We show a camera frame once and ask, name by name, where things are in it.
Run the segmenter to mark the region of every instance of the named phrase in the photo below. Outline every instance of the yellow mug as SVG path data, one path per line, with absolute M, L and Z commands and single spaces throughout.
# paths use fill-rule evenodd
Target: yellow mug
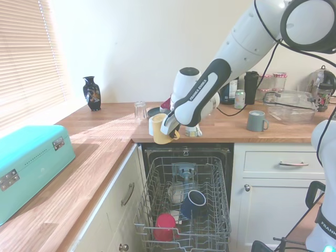
M 169 135 L 165 135 L 161 132 L 161 125 L 163 120 L 165 119 L 166 114 L 157 114 L 153 116 L 150 120 L 153 128 L 154 142 L 157 144 L 167 144 L 172 142 L 173 140 L 180 139 L 180 134 L 177 130 L 175 130 L 175 137 L 171 138 Z

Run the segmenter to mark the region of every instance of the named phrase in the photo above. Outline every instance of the black vase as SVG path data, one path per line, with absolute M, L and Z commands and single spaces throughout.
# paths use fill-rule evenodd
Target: black vase
M 83 87 L 83 93 L 90 107 L 91 111 L 100 110 L 101 98 L 100 89 L 94 82 L 94 76 L 88 76 L 83 78 L 85 80 L 85 86 Z

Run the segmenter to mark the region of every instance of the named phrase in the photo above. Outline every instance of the dishwasher rack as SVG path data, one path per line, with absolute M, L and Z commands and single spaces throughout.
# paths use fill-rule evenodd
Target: dishwasher rack
M 174 204 L 169 200 L 170 186 L 185 182 L 176 169 L 181 165 L 193 167 L 193 177 L 184 184 L 184 192 L 187 194 L 197 185 L 207 201 L 207 215 L 204 217 L 187 219 L 181 213 L 182 203 Z M 154 238 L 153 231 L 160 229 L 155 227 L 155 222 L 162 213 L 170 213 L 175 218 L 176 228 L 173 230 L 172 241 L 163 242 Z M 231 228 L 221 160 L 214 156 L 154 159 L 150 165 L 134 224 L 146 252 L 228 251 Z

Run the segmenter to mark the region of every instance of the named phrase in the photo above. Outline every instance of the navy blue mug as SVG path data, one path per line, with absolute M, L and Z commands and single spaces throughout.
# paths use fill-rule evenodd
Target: navy blue mug
M 181 212 L 188 219 L 191 219 L 191 216 L 197 218 L 206 214 L 206 198 L 204 194 L 191 190 L 182 203 Z

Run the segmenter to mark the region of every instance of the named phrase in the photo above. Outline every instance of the black tumbler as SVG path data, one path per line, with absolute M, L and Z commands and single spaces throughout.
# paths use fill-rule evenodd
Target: black tumbler
M 256 99 L 259 74 L 255 71 L 246 72 L 245 79 L 245 104 L 253 105 Z

